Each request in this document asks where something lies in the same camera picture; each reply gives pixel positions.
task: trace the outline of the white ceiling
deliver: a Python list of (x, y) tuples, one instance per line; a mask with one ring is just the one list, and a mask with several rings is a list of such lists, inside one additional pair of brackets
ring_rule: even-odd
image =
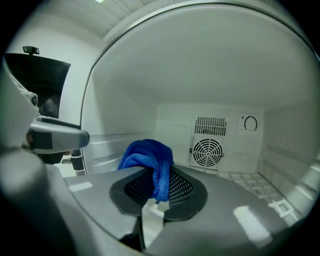
[(270, 109), (308, 98), (319, 63), (289, 28), (250, 9), (189, 6), (121, 37), (94, 69), (95, 89), (141, 92), (158, 103)]
[(47, 0), (41, 6), (40, 12), (68, 20), (103, 39), (125, 17), (157, 1), (104, 0), (98, 3), (95, 0)]

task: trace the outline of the blue microfiber cloth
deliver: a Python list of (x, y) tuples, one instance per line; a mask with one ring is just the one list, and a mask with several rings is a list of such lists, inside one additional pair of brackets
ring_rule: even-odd
[(168, 201), (170, 166), (174, 163), (172, 150), (153, 139), (137, 140), (126, 149), (118, 170), (133, 166), (153, 168), (154, 191), (152, 197)]

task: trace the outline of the fan grille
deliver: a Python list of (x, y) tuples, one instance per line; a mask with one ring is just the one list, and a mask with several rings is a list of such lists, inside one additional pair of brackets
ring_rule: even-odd
[(224, 156), (221, 145), (214, 139), (199, 141), (193, 148), (194, 160), (203, 167), (216, 165)]

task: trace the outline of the blue towel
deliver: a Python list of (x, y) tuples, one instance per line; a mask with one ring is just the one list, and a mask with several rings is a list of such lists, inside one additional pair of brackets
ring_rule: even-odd
[(153, 139), (137, 140), (126, 149), (118, 170), (133, 166), (153, 168), (154, 191), (152, 197), (168, 201), (170, 166), (174, 163), (172, 150)]

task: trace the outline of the round fan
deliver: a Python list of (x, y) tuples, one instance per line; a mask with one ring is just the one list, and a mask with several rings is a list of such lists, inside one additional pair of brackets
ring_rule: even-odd
[(224, 156), (221, 145), (211, 138), (199, 141), (193, 148), (193, 158), (201, 166), (217, 164)]

